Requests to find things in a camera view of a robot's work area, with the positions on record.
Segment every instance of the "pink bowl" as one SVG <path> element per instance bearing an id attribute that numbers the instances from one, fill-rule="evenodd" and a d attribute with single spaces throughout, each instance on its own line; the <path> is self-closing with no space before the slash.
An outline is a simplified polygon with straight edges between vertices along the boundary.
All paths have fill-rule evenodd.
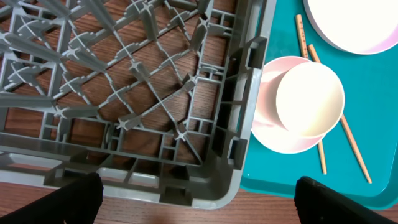
<path id="1" fill-rule="evenodd" d="M 300 136 L 289 133 L 281 126 L 270 122 L 269 119 L 272 115 L 261 113 L 262 107 L 267 104 L 267 97 L 264 93 L 266 92 L 266 88 L 270 88 L 269 84 L 279 75 L 305 62 L 310 61 L 302 57 L 287 56 L 269 62 L 263 68 L 251 131 L 263 146 L 272 151 L 283 154 L 304 152 L 318 144 L 324 137 L 301 138 Z"/>

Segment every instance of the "plastic tray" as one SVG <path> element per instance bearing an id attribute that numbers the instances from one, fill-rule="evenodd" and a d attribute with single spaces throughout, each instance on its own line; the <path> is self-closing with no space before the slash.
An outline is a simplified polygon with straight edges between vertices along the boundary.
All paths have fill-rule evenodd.
<path id="1" fill-rule="evenodd" d="M 236 1 L 235 14 L 213 8 L 213 0 L 138 0 L 129 2 L 124 13 L 108 8 L 107 1 L 97 0 L 69 0 L 66 5 L 54 0 L 38 0 L 39 4 L 5 2 L 8 5 L 0 9 L 0 17 L 8 18 L 11 25 L 7 31 L 0 29 L 0 181 L 61 187 L 79 176 L 97 172 L 104 182 L 104 195 L 111 197 L 204 209 L 220 208 L 234 198 L 242 176 L 275 1 Z M 160 16 L 168 16 L 168 22 L 157 21 L 160 7 L 165 11 Z M 96 32 L 82 32 L 75 27 L 76 20 L 86 16 L 91 16 L 86 23 L 95 26 Z M 192 18 L 196 25 L 186 26 Z M 142 27 L 142 41 L 130 39 L 134 31 L 122 32 L 131 23 Z M 180 38 L 185 48 L 171 54 L 169 47 L 173 46 L 160 39 L 174 29 L 179 33 L 173 38 Z M 205 45 L 211 36 L 225 39 L 228 45 L 221 66 L 202 60 L 205 49 L 214 47 Z M 117 47 L 102 49 L 111 57 L 104 61 L 96 57 L 95 50 L 110 46 L 108 37 L 117 42 Z M 141 62 L 135 54 L 150 44 L 146 54 L 156 49 L 152 58 L 165 59 L 153 70 L 145 64 L 154 59 Z M 197 60 L 192 63 L 197 68 L 194 73 L 181 74 L 176 66 L 186 54 Z M 80 69 L 69 70 L 67 62 L 79 64 Z M 108 74 L 119 62 L 124 66 L 123 73 Z M 152 76 L 164 74 L 165 67 L 171 69 L 154 83 Z M 36 79 L 43 72 L 51 74 L 44 80 L 48 90 Z M 114 80 L 123 74 L 129 81 L 116 83 Z M 104 80 L 103 85 L 90 90 L 104 96 L 99 103 L 92 103 L 84 91 L 95 78 Z M 175 79 L 177 85 L 170 86 L 170 80 Z M 200 97 L 197 90 L 203 83 L 219 89 L 215 99 Z M 168 90 L 178 88 L 161 96 L 155 84 Z M 14 92 L 21 85 L 31 86 L 35 96 Z M 149 92 L 134 92 L 142 89 Z M 65 101 L 60 104 L 69 93 L 83 105 L 65 105 Z M 148 95 L 157 101 L 145 101 Z M 180 95 L 186 98 L 178 100 Z M 132 105 L 129 96 L 139 96 L 141 101 Z M 167 104 L 171 100 L 188 104 L 187 111 L 177 112 L 183 118 L 176 119 L 172 114 L 172 106 Z M 192 113 L 197 100 L 215 101 L 211 118 Z M 127 112 L 115 120 L 104 119 L 99 110 L 115 102 L 120 105 L 117 112 Z M 133 109 L 137 106 L 146 109 L 139 113 Z M 7 131 L 10 108 L 23 108 L 19 120 L 38 121 L 40 134 L 22 136 Z M 166 131 L 153 128 L 161 120 L 158 116 L 145 123 L 146 116 L 156 108 L 166 112 L 171 124 Z M 32 111 L 37 116 L 29 118 Z M 72 126 L 77 122 L 92 125 L 82 135 L 99 140 L 99 146 L 72 141 Z M 29 122 L 22 126 L 27 133 L 33 128 Z M 91 136 L 100 128 L 100 136 Z M 204 152 L 198 152 L 192 136 L 206 137 Z M 142 139 L 146 139 L 142 147 L 125 149 L 131 143 L 128 140 Z M 145 154 L 148 145 L 155 146 L 155 153 Z M 193 162 L 178 159 L 181 146 Z"/>
<path id="2" fill-rule="evenodd" d="M 317 147 L 300 154 L 278 154 L 252 135 L 241 188 L 293 197 L 296 181 L 306 175 L 369 208 L 389 208 L 398 198 L 398 47 L 367 56 L 336 50 L 311 27 L 302 1 L 279 0 L 266 62 L 300 55 L 296 14 L 303 15 L 307 44 L 315 46 L 321 62 L 332 68 L 343 83 L 344 114 L 373 183 L 366 181 L 338 124 L 323 140 L 327 175 L 322 174 Z"/>

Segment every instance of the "wooden chopstick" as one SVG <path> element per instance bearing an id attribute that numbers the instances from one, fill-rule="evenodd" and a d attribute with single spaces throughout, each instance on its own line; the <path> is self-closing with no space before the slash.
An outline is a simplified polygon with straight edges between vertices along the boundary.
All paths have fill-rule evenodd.
<path id="1" fill-rule="evenodd" d="M 300 42 L 301 56 L 308 59 L 307 43 L 305 41 L 305 32 L 303 26 L 303 18 L 301 14 L 296 15 L 296 28 L 298 41 Z"/>
<path id="2" fill-rule="evenodd" d="M 308 50 L 310 51 L 310 55 L 312 57 L 312 60 L 314 62 L 321 63 L 321 61 L 319 60 L 318 54 L 315 51 L 315 48 L 313 47 L 312 44 L 310 44 L 308 46 Z M 349 128 L 347 120 L 346 120 L 344 115 L 341 116 L 340 121 L 341 121 L 341 124 L 343 125 L 344 132 L 346 133 L 346 135 L 348 137 L 348 141 L 351 144 L 351 147 L 353 148 L 355 157 L 358 160 L 359 165 L 361 166 L 362 172 L 365 175 L 366 180 L 368 180 L 369 184 L 371 184 L 372 183 L 371 176 L 369 175 L 368 169 L 366 168 L 365 162 L 363 161 L 361 152 L 359 151 L 358 145 L 356 144 L 354 135 L 351 132 L 351 129 Z"/>
<path id="3" fill-rule="evenodd" d="M 295 18 L 296 18 L 298 41 L 300 42 L 301 56 L 303 58 L 308 59 L 307 41 L 305 40 L 303 18 L 301 16 L 301 14 L 296 15 Z M 318 143 L 318 151 L 319 151 L 319 158 L 321 160 L 322 172 L 323 172 L 323 174 L 327 175 L 325 152 L 323 150 L 322 140 Z"/>

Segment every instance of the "dish rack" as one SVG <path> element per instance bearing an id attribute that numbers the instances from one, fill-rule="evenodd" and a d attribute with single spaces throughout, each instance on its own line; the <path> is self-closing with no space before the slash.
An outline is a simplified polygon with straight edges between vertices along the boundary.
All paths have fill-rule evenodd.
<path id="1" fill-rule="evenodd" d="M 104 183 L 104 195 L 110 197 L 204 209 L 220 208 L 234 198 L 250 138 L 275 1 L 237 1 L 233 14 L 215 9 L 213 0 L 138 0 L 129 2 L 118 19 L 108 1 L 4 2 L 0 17 L 10 18 L 10 25 L 9 31 L 0 30 L 0 181 L 57 188 L 97 172 Z M 166 24 L 157 18 L 159 8 L 168 12 Z M 98 26 L 98 31 L 80 31 L 76 21 L 86 16 L 94 18 L 90 23 Z M 192 30 L 187 26 L 189 20 L 196 22 Z M 144 40 L 126 41 L 122 31 L 132 23 L 143 27 Z M 59 30 L 58 36 L 50 39 L 48 34 L 54 29 Z M 175 54 L 168 53 L 168 44 L 160 41 L 171 30 L 179 31 L 181 40 L 188 42 Z M 227 40 L 221 66 L 203 60 L 206 39 L 212 36 Z M 108 51 L 102 42 L 108 38 L 119 48 L 111 60 L 104 61 L 93 49 Z M 153 70 L 135 56 L 147 45 L 165 58 Z M 188 54 L 196 59 L 196 70 L 181 73 L 178 60 Z M 71 70 L 71 63 L 81 69 Z M 122 87 L 111 71 L 117 63 L 123 63 L 130 80 Z M 152 78 L 166 67 L 172 72 L 163 81 L 176 78 L 178 87 L 164 96 Z M 76 76 L 86 70 L 91 72 Z M 44 72 L 50 75 L 38 82 Z M 106 80 L 107 85 L 90 91 L 109 93 L 100 103 L 92 102 L 85 91 L 87 83 L 96 78 Z M 49 84 L 48 89 L 42 82 Z M 196 100 L 212 100 L 196 98 L 202 83 L 218 89 L 210 119 L 193 114 Z M 18 93 L 21 85 L 29 86 L 33 94 Z M 143 86 L 155 101 L 138 111 L 128 97 Z M 67 95 L 83 103 L 62 101 Z M 183 119 L 176 119 L 168 103 L 179 101 L 181 96 L 188 99 L 187 112 Z M 106 119 L 100 111 L 115 102 L 127 112 L 117 120 Z M 169 121 L 167 130 L 145 122 L 160 109 Z M 8 131 L 11 110 L 22 110 L 22 120 L 29 113 L 36 114 L 36 122 L 41 122 L 39 135 Z M 71 141 L 77 122 L 90 124 L 93 130 L 100 127 L 101 136 L 93 138 L 99 141 L 97 146 Z M 135 151 L 124 149 L 126 140 L 139 141 L 151 135 L 159 137 L 154 155 L 135 146 Z M 206 137 L 203 152 L 199 153 L 191 136 Z M 153 141 L 149 138 L 146 144 Z M 182 147 L 190 151 L 194 162 L 178 159 Z"/>

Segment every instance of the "black object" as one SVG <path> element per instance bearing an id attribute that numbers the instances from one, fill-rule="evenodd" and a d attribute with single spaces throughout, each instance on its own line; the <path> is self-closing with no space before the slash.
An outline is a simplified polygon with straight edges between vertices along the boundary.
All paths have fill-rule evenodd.
<path id="1" fill-rule="evenodd" d="M 97 173 L 88 174 L 43 198 L 0 218 L 0 223 L 94 223 L 103 201 Z"/>
<path id="2" fill-rule="evenodd" d="M 297 181 L 294 203 L 302 224 L 396 224 L 309 177 Z"/>

